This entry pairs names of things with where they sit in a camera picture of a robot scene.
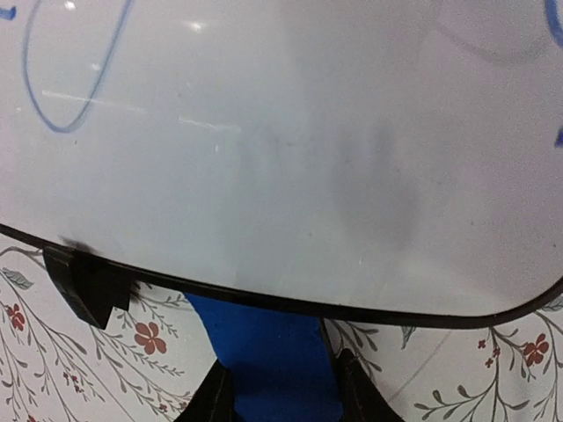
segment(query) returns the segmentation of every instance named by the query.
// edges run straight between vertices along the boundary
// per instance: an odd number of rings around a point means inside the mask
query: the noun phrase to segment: floral wallpaper
[[[0,238],[1,420],[172,421],[215,361],[179,292],[136,286],[105,331],[79,321],[40,251]]]
[[[473,331],[325,322],[334,352],[349,347],[406,422],[563,421],[563,297]],[[40,251],[0,236],[1,420],[172,421],[214,361],[181,293],[137,284],[100,331],[74,316]]]
[[[525,318],[475,331],[328,321],[406,421],[563,420],[563,297]]]

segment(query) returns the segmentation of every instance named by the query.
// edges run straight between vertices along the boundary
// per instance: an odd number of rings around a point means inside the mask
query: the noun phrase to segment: red flower
[[[533,364],[539,365],[544,360],[544,354],[549,350],[549,343],[545,341],[545,334],[542,333],[537,336],[536,343],[528,343],[524,347],[524,356],[528,356],[526,359],[526,365],[531,367]]]
[[[166,343],[158,338],[158,326],[155,323],[149,323],[149,326],[137,323],[135,329],[137,330],[135,341],[138,345],[144,346],[145,353],[153,354],[155,349],[161,353],[166,353]]]
[[[24,330],[24,324],[26,323],[26,319],[24,318],[22,313],[19,312],[19,305],[17,303],[14,303],[13,307],[12,306],[8,307],[8,317],[10,317],[11,325],[16,330],[20,330],[20,331]]]

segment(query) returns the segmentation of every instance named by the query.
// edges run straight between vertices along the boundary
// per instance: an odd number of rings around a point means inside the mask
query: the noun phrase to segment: blue marker line
[[[563,127],[559,128],[557,138],[555,139],[555,148],[563,148]]]
[[[557,13],[557,0],[545,0],[545,17],[553,39],[558,46],[563,48],[563,29],[559,22],[559,14]]]
[[[11,9],[3,9],[0,7],[0,18],[6,20],[14,20],[16,17],[16,6],[13,6]]]
[[[96,79],[96,82],[92,86],[90,90],[90,94],[88,95],[84,106],[82,107],[76,118],[73,121],[71,121],[71,123],[69,123],[67,126],[57,126],[41,110],[39,102],[37,101],[37,98],[33,93],[31,82],[29,80],[29,69],[28,69],[29,40],[31,38],[33,23],[35,21],[35,17],[37,16],[37,11],[40,8],[42,0],[37,0],[37,2],[35,2],[32,12],[29,16],[29,19],[27,20],[26,31],[24,32],[24,41],[22,48],[23,78],[24,78],[24,83],[26,84],[27,93],[29,94],[29,98],[32,100],[33,108],[35,109],[41,120],[43,120],[43,122],[47,125],[47,127],[51,129],[53,132],[56,132],[58,134],[70,134],[76,131],[77,129],[79,129],[83,125],[84,120],[91,109],[91,105],[92,105],[91,100],[94,99],[98,94],[99,87],[101,86],[102,81],[104,80],[104,76],[106,75],[107,68],[109,67],[109,64],[112,60],[115,47],[119,42],[119,38],[121,36],[123,26],[125,25],[125,21],[127,20],[127,16],[130,12],[133,1],[134,0],[125,0],[125,3],[123,4],[123,8],[121,9],[120,18],[117,22],[117,26],[115,27],[115,31],[113,32],[113,37],[106,51],[106,58],[104,59],[104,62],[101,66],[101,70],[98,74],[98,78]]]

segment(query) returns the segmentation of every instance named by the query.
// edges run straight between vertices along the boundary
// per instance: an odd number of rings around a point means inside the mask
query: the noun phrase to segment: black plastic clip
[[[133,280],[87,251],[46,247],[45,267],[59,293],[86,323],[104,330],[112,308],[129,310]]]

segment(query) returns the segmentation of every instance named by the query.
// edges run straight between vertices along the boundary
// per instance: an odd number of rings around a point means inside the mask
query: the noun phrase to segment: white surface
[[[41,2],[27,56],[59,127],[124,4],[68,3]],[[563,52],[541,2],[133,2],[67,134],[24,83],[32,9],[0,21],[1,223],[369,309],[484,315],[563,275]]]

